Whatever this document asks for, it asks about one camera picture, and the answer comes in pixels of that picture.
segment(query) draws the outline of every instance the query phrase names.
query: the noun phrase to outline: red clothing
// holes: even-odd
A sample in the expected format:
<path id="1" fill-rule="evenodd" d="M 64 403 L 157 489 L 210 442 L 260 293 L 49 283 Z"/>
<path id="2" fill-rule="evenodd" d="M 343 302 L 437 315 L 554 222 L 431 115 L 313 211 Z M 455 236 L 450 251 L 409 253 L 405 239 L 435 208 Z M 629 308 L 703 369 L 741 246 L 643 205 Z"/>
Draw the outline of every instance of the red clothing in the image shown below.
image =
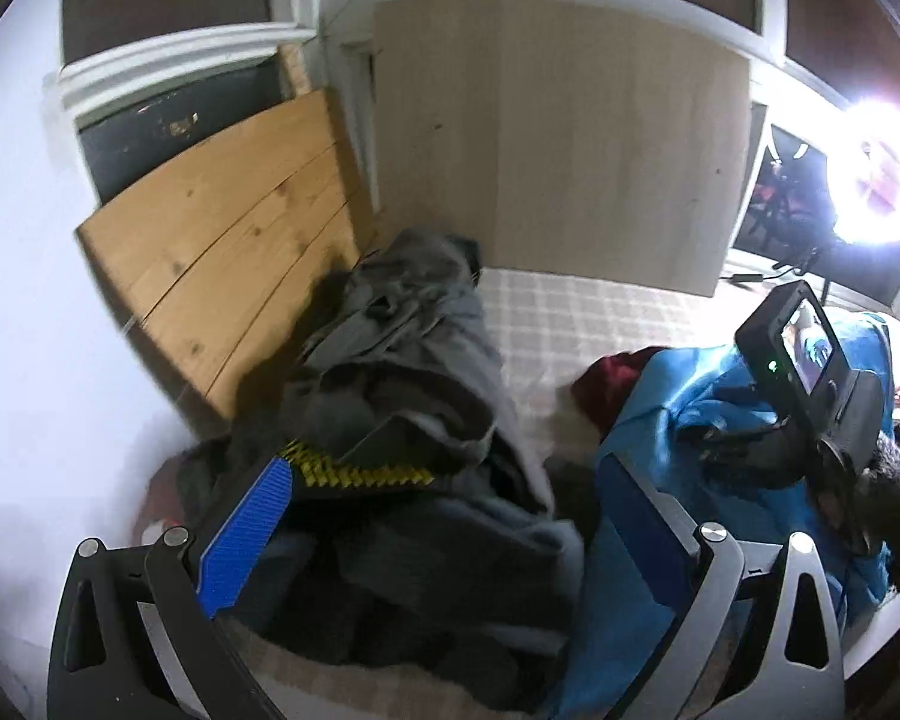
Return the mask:
<path id="1" fill-rule="evenodd" d="M 647 362 L 665 348 L 647 346 L 637 352 L 600 357 L 570 386 L 573 399 L 602 436 L 606 436 L 617 421 Z"/>

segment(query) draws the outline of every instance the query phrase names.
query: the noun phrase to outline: wooden board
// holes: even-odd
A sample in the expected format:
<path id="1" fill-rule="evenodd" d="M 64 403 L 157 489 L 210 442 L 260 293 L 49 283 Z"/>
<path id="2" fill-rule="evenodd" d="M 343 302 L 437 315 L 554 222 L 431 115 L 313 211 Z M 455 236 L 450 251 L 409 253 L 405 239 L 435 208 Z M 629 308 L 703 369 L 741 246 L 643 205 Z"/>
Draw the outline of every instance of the wooden board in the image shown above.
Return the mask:
<path id="1" fill-rule="evenodd" d="M 332 269 L 352 268 L 359 255 L 347 210 L 341 209 L 277 285 L 213 381 L 207 399 L 218 412 L 231 415 L 238 407 L 243 410 L 274 399 L 281 371 L 293 363 L 298 344 L 286 354 L 280 352 L 310 306 L 314 286 Z M 272 366 L 262 367 L 269 360 Z"/>
<path id="2" fill-rule="evenodd" d="M 334 141 L 326 95 L 303 95 L 188 148 L 77 232 L 133 314 L 146 317 L 233 223 Z"/>
<path id="3" fill-rule="evenodd" d="M 145 176 L 79 233 L 108 298 L 135 314 L 135 346 L 173 382 L 168 393 L 192 392 L 232 418 L 241 399 L 260 399 L 254 382 L 286 375 L 282 359 L 280 370 L 263 364 L 327 269 L 353 266 L 375 231 L 331 95 L 283 103 L 205 143 L 215 140 Z"/>
<path id="4" fill-rule="evenodd" d="M 429 223 L 503 268 L 712 295 L 743 188 L 746 60 L 546 0 L 376 11 L 385 233 Z"/>

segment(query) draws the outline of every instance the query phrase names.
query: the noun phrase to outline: blue blanket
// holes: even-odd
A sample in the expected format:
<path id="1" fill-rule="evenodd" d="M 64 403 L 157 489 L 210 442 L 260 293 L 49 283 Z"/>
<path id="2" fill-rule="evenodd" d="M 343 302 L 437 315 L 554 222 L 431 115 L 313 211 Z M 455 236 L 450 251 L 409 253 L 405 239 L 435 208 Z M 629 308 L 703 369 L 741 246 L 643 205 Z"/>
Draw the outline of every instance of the blue blanket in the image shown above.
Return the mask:
<path id="1" fill-rule="evenodd" d="M 883 320 L 875 314 L 827 313 L 850 365 L 880 376 L 885 395 L 882 427 L 893 435 L 893 380 Z M 769 407 L 743 407 L 714 396 L 751 382 L 735 346 L 658 352 L 600 446 L 598 495 L 606 481 L 600 460 L 612 452 L 626 456 L 659 490 L 674 495 L 696 522 L 720 522 L 742 541 L 781 544 L 794 531 L 809 533 L 826 570 L 838 622 L 852 622 L 887 593 L 886 548 L 872 559 L 853 557 L 807 504 L 803 483 L 786 490 L 731 491 L 703 480 L 696 453 L 674 440 L 679 429 L 691 425 L 744 430 L 773 422 Z M 567 671 L 552 697 L 549 716 L 572 717 L 612 707 L 673 619 L 672 610 L 655 603 L 615 528 L 603 517 L 587 556 Z"/>

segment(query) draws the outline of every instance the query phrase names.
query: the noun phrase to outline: silver screw head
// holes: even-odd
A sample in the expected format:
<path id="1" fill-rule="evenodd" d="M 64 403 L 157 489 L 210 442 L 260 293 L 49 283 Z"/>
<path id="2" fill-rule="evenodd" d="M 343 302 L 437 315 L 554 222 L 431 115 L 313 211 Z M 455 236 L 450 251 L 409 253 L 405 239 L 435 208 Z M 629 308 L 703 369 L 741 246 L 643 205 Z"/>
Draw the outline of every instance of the silver screw head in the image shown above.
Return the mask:
<path id="1" fill-rule="evenodd" d="M 77 555 L 81 557 L 93 557 L 97 550 L 100 549 L 100 542 L 96 538 L 84 538 L 77 547 Z"/>
<path id="2" fill-rule="evenodd" d="M 189 537 L 190 534 L 187 533 L 187 529 L 178 525 L 175 528 L 170 528 L 167 533 L 164 533 L 163 542 L 168 547 L 178 547 L 180 544 L 185 544 Z"/>
<path id="3" fill-rule="evenodd" d="M 800 552 L 802 555 L 809 555 L 813 552 L 813 538 L 807 536 L 806 533 L 791 533 L 790 546 Z"/>
<path id="4" fill-rule="evenodd" d="M 704 522 L 700 526 L 700 534 L 707 541 L 723 541 L 727 537 L 727 528 L 716 522 Z"/>

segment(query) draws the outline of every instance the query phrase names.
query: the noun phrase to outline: bed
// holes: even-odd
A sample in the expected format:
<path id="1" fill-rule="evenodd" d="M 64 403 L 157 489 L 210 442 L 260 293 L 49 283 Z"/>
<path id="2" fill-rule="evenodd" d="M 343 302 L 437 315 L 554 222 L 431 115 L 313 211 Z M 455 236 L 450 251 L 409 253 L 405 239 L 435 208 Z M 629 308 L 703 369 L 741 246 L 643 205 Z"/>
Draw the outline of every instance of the bed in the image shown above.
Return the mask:
<path id="1" fill-rule="evenodd" d="M 568 386 L 598 357 L 643 346 L 717 346 L 760 303 L 762 286 L 721 282 L 699 298 L 590 278 L 485 269 L 478 292 L 503 358 L 504 380 L 533 451 L 589 464 L 597 430 Z M 458 685 L 413 666 L 367 670 L 315 664 L 229 621 L 247 665 L 288 717 L 490 720 L 492 712 Z"/>

